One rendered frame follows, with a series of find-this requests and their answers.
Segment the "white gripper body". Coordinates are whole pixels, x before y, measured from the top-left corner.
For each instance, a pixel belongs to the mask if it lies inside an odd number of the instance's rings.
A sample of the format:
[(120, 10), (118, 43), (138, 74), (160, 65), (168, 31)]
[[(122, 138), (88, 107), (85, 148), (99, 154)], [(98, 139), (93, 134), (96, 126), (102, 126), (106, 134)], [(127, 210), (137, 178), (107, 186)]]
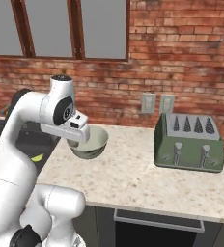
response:
[(76, 129), (64, 124), (54, 126), (42, 123), (41, 131), (78, 143), (86, 143), (90, 138), (90, 127), (87, 124), (85, 124), (81, 129)]

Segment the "black sink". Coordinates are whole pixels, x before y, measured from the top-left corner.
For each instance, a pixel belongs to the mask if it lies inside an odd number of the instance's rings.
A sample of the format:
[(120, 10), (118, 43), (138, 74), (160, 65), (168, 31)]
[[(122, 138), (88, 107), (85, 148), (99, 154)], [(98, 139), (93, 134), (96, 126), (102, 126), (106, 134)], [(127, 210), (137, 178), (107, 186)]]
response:
[[(5, 121), (0, 120), (0, 135), (4, 126)], [(34, 162), (40, 173), (59, 141), (59, 137), (43, 133), (38, 123), (28, 122), (21, 128), (15, 145), (30, 158), (43, 153), (43, 159)]]

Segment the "brown framed window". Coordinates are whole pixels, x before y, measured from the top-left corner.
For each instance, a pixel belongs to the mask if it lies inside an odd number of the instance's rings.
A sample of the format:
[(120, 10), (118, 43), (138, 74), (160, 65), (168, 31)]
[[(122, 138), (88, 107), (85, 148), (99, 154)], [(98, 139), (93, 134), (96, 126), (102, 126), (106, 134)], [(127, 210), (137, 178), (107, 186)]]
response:
[(0, 56), (128, 59), (129, 0), (0, 0)]

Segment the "black dishwasher front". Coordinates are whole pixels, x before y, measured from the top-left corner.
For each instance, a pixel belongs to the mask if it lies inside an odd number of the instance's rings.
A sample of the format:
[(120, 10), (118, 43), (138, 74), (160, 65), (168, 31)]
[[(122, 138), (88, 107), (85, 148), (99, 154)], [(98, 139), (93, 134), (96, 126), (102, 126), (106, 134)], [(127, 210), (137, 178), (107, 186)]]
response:
[(162, 228), (117, 222), (115, 230), (116, 247), (192, 247), (196, 235), (204, 232), (200, 223)]

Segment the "green toaster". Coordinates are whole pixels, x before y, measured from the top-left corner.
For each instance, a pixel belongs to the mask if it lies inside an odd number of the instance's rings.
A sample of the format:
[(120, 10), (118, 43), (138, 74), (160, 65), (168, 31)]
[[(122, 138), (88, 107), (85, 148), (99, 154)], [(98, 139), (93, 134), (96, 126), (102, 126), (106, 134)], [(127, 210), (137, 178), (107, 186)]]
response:
[(162, 113), (154, 130), (158, 167), (220, 173), (224, 141), (212, 116)]

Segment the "dark grey cupboard door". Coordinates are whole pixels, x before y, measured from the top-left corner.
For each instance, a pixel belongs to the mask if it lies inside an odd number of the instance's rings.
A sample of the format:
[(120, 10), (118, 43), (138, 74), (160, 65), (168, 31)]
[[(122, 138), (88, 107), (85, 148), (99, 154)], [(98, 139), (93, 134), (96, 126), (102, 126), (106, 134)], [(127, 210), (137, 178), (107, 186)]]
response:
[(73, 225), (87, 247), (116, 247), (113, 208), (86, 206)]

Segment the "grey wall socket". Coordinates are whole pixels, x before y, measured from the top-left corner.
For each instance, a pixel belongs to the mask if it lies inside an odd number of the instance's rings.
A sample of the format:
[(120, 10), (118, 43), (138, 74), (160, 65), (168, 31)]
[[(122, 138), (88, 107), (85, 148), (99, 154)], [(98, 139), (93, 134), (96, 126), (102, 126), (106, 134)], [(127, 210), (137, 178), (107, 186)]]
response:
[(143, 114), (153, 114), (156, 94), (143, 93), (141, 97), (141, 112)]
[(161, 95), (159, 103), (159, 113), (172, 113), (174, 109), (174, 103), (174, 95)]

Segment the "grey-green bowl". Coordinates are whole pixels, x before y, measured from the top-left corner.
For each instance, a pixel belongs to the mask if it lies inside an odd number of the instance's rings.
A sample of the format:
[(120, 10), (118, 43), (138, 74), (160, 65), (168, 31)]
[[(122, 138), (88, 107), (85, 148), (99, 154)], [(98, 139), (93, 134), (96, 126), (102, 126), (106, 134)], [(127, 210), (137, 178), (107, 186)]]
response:
[(91, 125), (90, 138), (86, 143), (77, 143), (68, 140), (68, 145), (77, 157), (82, 159), (94, 159), (103, 153), (108, 139), (109, 135), (104, 128)]

